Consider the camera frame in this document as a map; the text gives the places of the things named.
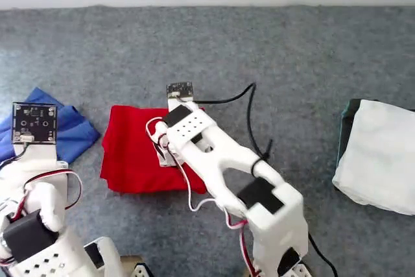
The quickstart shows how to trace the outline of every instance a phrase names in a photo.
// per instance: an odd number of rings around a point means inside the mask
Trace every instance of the white cloth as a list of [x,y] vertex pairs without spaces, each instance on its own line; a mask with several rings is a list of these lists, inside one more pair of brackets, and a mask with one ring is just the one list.
[[362,100],[333,184],[358,204],[415,214],[415,113]]

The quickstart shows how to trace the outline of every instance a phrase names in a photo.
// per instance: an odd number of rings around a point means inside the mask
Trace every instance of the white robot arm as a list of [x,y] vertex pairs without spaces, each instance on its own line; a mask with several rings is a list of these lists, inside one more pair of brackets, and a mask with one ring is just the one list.
[[[153,142],[167,151],[176,165],[186,162],[204,181],[220,209],[247,220],[254,236],[255,271],[251,268],[251,275],[311,276],[301,263],[308,251],[302,195],[258,155],[220,129],[192,102],[193,92],[186,93],[184,101],[180,92],[188,87],[168,87],[168,96],[174,95],[169,98],[170,112],[156,123]],[[255,180],[235,195],[223,178],[229,168],[253,173]]]
[[18,156],[0,165],[0,266],[12,277],[126,277],[111,239],[82,246],[65,225],[67,174],[80,179],[56,159],[56,114],[53,105],[14,103]]

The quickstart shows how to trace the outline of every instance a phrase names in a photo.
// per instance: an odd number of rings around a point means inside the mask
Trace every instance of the red cloth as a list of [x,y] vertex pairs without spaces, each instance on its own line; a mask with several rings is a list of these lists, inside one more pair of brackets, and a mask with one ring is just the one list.
[[[153,193],[156,191],[187,190],[182,173],[176,167],[160,167],[156,150],[145,132],[145,124],[153,117],[163,117],[166,108],[135,108],[115,105],[102,141],[104,160],[101,178],[108,188],[121,193]],[[187,164],[183,168],[191,189],[206,192],[198,175]]]

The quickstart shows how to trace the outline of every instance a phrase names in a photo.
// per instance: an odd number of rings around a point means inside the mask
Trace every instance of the carpet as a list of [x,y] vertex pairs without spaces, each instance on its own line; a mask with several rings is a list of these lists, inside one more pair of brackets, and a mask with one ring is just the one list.
[[[331,183],[340,113],[348,100],[415,108],[414,63],[414,8],[0,12],[3,116],[10,102],[39,86],[76,106],[103,133],[111,105],[166,106],[170,82],[191,80],[197,99],[219,99],[256,81],[254,134],[262,148],[274,139],[270,164],[303,194],[309,229],[340,276],[415,270],[412,217],[357,205]],[[206,110],[250,146],[247,100]],[[184,192],[113,193],[99,178],[102,153],[97,143],[73,164],[85,193],[67,220],[83,242],[110,236],[121,254],[143,256],[156,276],[242,274],[237,233],[226,228],[223,213],[213,205],[191,213]],[[250,179],[226,173],[233,190]],[[332,276],[311,247],[305,260],[315,276]]]

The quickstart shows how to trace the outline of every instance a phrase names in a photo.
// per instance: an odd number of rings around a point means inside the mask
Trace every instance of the blue cloth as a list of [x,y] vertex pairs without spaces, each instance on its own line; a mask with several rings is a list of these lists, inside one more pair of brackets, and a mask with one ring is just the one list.
[[[58,107],[58,159],[73,162],[100,137],[98,131],[73,106],[64,106],[39,88],[35,88],[26,102],[55,104]],[[0,162],[15,156],[11,133],[12,116],[0,123]]]

